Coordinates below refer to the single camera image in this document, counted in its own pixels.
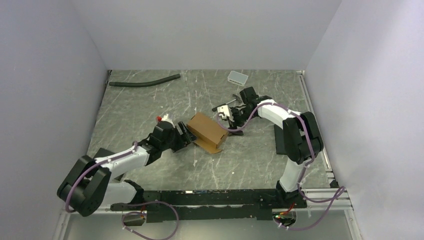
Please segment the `brown cardboard box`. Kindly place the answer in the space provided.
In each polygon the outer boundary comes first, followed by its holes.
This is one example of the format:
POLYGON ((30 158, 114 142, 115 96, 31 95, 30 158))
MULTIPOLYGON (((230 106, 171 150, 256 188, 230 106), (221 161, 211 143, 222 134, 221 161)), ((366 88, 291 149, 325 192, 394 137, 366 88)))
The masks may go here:
POLYGON ((229 134, 216 121, 201 112, 197 112, 188 121, 187 127, 197 137, 194 143, 209 154, 221 152, 221 145, 229 134))

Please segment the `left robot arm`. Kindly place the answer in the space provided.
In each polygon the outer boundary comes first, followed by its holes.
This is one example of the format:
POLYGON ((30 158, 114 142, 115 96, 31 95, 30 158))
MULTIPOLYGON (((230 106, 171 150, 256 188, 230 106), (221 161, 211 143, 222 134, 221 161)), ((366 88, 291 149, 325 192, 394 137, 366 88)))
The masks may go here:
POLYGON ((182 121, 174 125, 159 121, 147 138, 134 141, 130 148, 103 157, 80 157, 57 190, 68 213, 83 217, 93 214, 102 205, 123 204, 131 210, 144 203, 144 189, 131 180, 114 179, 158 160, 164 151, 177 152, 197 137, 182 121))

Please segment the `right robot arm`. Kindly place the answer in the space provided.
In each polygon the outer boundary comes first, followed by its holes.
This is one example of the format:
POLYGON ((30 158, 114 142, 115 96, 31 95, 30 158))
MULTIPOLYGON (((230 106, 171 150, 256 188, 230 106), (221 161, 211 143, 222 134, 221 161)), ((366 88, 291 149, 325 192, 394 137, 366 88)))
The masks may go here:
POLYGON ((269 120, 280 129, 288 162, 276 184, 275 200, 280 207, 287 208, 300 195, 307 167, 324 148, 316 118, 310 111, 294 111, 270 96, 260 96, 253 87, 243 89, 240 97, 242 105, 219 106, 217 116, 227 121, 228 131, 236 135, 242 135, 243 129, 255 117, 269 120))

